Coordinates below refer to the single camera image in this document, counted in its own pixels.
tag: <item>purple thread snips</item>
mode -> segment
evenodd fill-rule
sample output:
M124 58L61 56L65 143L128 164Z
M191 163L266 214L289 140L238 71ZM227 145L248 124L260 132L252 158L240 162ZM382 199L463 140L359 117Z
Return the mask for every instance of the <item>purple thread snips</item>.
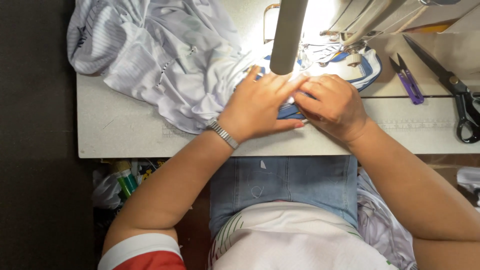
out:
M423 95L421 94L417 86L417 83L415 83L412 73L410 72L410 70L408 70L407 65L405 64L403 59L400 57L400 54L397 53L397 56L398 56L398 62L400 63L399 65L391 57L389 57L393 70L395 70L396 74L400 78L400 81L402 81L403 86L405 87L408 95L413 101L413 104L415 105L422 104L425 101L425 99L423 98Z

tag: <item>lap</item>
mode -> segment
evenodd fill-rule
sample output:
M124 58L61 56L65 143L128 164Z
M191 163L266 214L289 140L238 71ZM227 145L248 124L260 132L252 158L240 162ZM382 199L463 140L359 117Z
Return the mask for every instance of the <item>lap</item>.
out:
M212 236L238 211L275 200L306 203L357 227L354 156L230 158L210 180Z

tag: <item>wristwatch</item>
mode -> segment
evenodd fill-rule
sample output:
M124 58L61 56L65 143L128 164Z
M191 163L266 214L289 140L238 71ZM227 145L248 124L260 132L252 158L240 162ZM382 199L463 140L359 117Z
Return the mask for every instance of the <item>wristwatch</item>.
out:
M212 118L207 122L207 129L215 131L222 139L224 139L232 148L236 150L239 147L239 144L230 137L230 134L223 130L223 128L218 124L217 118Z

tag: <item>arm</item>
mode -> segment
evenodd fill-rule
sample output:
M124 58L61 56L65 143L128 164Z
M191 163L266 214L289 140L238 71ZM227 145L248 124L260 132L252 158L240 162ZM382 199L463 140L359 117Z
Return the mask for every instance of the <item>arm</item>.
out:
M270 133L303 126L300 120L277 120L278 108L307 80L301 75L267 74L254 81L254 68L237 87L218 122L239 144ZM155 171L127 200L108 230L106 253L117 243L144 233L163 233L177 240L174 226L233 149L218 134L205 131Z
M470 269L480 251L480 215L445 179L365 113L357 90L336 75L305 83L295 96L311 122L345 142L395 217L414 237L421 269Z

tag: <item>hand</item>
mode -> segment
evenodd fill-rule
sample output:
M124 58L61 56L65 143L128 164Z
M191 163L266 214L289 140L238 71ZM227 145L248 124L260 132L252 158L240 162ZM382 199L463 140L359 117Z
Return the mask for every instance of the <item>hand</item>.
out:
M289 82L290 75L269 73L255 81L260 70L256 66L250 71L218 117L220 126L238 143L304 126L298 119L277 120L277 116L280 105L308 77L300 75Z
M365 112L358 90L337 75L311 77L295 95L295 104L312 124L346 144L363 135L367 123L373 122Z

